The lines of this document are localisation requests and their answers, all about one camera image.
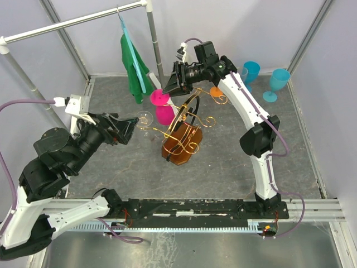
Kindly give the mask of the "clear wine glass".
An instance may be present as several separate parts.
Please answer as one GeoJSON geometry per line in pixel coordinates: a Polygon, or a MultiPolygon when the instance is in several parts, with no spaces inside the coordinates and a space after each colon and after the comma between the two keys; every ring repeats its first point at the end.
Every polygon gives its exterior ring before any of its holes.
{"type": "Polygon", "coordinates": [[[139,111],[136,116],[138,117],[139,121],[137,123],[137,127],[139,128],[140,132],[143,134],[144,137],[149,136],[149,128],[153,123],[153,115],[149,111],[139,111]]]}
{"type": "Polygon", "coordinates": [[[248,69],[244,66],[240,66],[237,68],[238,74],[240,75],[240,78],[244,84],[246,84],[246,79],[248,76],[248,69]]]}

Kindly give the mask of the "pink wine glass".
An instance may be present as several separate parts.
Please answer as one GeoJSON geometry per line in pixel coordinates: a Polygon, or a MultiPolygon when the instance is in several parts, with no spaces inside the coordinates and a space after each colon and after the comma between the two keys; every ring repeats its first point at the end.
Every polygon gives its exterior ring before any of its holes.
{"type": "Polygon", "coordinates": [[[156,89],[151,93],[150,101],[156,107],[156,117],[159,124],[169,126],[175,118],[175,112],[169,105],[170,95],[164,94],[162,89],[156,89]]]}

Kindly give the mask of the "orange wine glass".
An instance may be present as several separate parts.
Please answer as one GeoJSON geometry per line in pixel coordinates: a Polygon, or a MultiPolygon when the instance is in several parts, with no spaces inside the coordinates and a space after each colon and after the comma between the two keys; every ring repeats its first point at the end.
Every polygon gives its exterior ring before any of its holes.
{"type": "Polygon", "coordinates": [[[224,93],[218,87],[212,87],[209,93],[214,98],[219,98],[224,95],[224,93]]]}

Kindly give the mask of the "clear wine glass front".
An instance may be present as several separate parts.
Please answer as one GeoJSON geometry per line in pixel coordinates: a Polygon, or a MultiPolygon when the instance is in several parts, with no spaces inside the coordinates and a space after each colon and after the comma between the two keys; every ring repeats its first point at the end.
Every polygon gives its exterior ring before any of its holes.
{"type": "Polygon", "coordinates": [[[246,84],[246,79],[248,76],[248,69],[244,66],[240,66],[237,68],[238,74],[240,75],[240,78],[244,84],[246,84]]]}

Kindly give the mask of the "blue wine glass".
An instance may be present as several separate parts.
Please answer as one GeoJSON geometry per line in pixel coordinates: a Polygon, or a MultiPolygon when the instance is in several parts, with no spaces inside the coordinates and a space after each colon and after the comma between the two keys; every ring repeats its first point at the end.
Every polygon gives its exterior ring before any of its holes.
{"type": "Polygon", "coordinates": [[[263,99],[266,102],[275,102],[278,98],[276,92],[285,87],[290,77],[290,72],[286,69],[274,70],[269,80],[270,91],[266,91],[263,93],[263,99]]]}
{"type": "Polygon", "coordinates": [[[257,62],[255,62],[255,61],[247,61],[247,62],[244,63],[243,66],[244,66],[244,67],[247,69],[247,71],[248,71],[247,77],[246,77],[246,79],[245,79],[244,84],[245,84],[246,88],[248,89],[248,91],[249,91],[249,92],[252,92],[253,89],[252,89],[252,87],[250,86],[250,83],[253,82],[253,81],[255,81],[256,78],[257,78],[257,76],[259,75],[260,65],[259,65],[257,62]]]}

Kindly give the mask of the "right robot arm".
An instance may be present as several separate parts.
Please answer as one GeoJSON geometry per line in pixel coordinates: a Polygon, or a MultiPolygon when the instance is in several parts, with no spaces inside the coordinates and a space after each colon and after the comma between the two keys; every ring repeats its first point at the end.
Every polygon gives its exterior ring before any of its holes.
{"type": "Polygon", "coordinates": [[[270,116],[258,104],[245,86],[237,67],[226,56],[219,56],[211,41],[201,42],[194,47],[197,61],[191,64],[186,61],[186,50],[187,43],[182,42],[163,91],[170,97],[187,95],[192,92],[193,84],[207,80],[232,102],[247,129],[239,143],[253,165],[255,211],[261,218],[268,218],[281,202],[272,166],[273,143],[281,137],[278,133],[280,120],[277,116],[270,116]]]}

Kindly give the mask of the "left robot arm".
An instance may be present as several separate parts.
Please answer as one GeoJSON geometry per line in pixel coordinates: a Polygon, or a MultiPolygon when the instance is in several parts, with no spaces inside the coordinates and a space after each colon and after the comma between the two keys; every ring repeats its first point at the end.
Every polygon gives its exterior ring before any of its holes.
{"type": "Polygon", "coordinates": [[[33,255],[67,230],[94,218],[119,217],[123,202],[114,189],[69,210],[43,212],[97,151],[101,144],[127,145],[139,122],[137,117],[119,119],[116,113],[91,114],[92,123],[79,119],[79,133],[64,128],[46,131],[33,146],[37,158],[19,178],[17,204],[1,225],[1,260],[33,255]]]}

